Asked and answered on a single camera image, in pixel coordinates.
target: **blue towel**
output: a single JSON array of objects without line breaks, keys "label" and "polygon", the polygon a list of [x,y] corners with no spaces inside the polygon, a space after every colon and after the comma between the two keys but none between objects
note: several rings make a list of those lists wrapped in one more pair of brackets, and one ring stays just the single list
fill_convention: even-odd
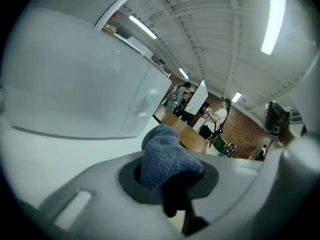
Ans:
[{"label": "blue towel", "polygon": [[188,172],[197,178],[204,172],[201,162],[179,144],[179,136],[167,124],[160,124],[147,133],[141,145],[144,151],[140,171],[142,185],[161,193],[162,185],[172,176]]}]

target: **wooden table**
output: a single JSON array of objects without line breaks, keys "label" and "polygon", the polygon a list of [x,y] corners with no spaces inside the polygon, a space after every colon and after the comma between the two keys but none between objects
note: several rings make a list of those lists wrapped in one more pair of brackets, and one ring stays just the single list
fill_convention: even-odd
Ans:
[{"label": "wooden table", "polygon": [[174,128],[180,137],[182,147],[202,153],[206,152],[208,142],[164,105],[160,104],[157,107],[153,117],[159,124],[166,124]]}]

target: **brick wall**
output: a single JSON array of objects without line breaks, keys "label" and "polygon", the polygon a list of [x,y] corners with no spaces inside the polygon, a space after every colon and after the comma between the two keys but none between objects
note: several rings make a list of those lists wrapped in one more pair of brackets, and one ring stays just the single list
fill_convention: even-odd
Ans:
[{"label": "brick wall", "polygon": [[[175,85],[183,84],[184,81],[180,80],[173,74],[170,76],[172,84],[169,90]],[[221,99],[209,93],[206,102],[210,104],[212,111],[217,111],[221,108]],[[248,116],[240,112],[234,107],[231,107],[230,113],[223,126],[223,139],[230,143],[237,143],[237,148],[234,154],[235,158],[247,159],[253,155],[258,148],[263,145],[269,145],[271,139],[266,132],[259,127]],[[268,151],[279,148],[277,143],[272,143]]]}]

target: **ceiling light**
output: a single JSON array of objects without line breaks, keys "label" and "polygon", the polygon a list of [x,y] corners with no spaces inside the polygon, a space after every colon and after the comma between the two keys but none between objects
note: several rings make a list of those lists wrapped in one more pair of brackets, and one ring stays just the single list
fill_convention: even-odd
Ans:
[{"label": "ceiling light", "polygon": [[269,20],[261,51],[271,55],[284,21],[287,0],[270,0]]},{"label": "ceiling light", "polygon": [[129,19],[132,20],[135,24],[137,24],[140,28],[142,28],[142,30],[146,32],[150,37],[152,37],[153,39],[157,39],[157,36],[135,16],[130,15]]},{"label": "ceiling light", "polygon": [[241,93],[240,92],[237,92],[235,95],[234,95],[234,97],[233,97],[233,99],[232,99],[232,102],[237,102],[237,100],[239,100],[239,98],[241,97]]},{"label": "ceiling light", "polygon": [[181,72],[181,74],[184,76],[184,78],[185,79],[189,79],[189,77],[187,76],[187,74],[184,72],[184,70],[181,68],[181,67],[179,67],[179,71]]}]

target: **ceiling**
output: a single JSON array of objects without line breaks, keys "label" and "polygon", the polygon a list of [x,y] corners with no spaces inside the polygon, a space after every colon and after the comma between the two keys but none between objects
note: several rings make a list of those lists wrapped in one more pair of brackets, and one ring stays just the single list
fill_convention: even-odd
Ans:
[{"label": "ceiling", "polygon": [[[266,102],[299,82],[317,50],[307,13],[297,0],[287,0],[272,54],[261,52],[269,7],[270,0],[128,0],[115,21],[123,20],[178,77],[181,67],[190,80],[205,78],[209,89],[225,97],[241,92],[237,104],[260,117]],[[135,29],[131,14],[158,38]]]}]

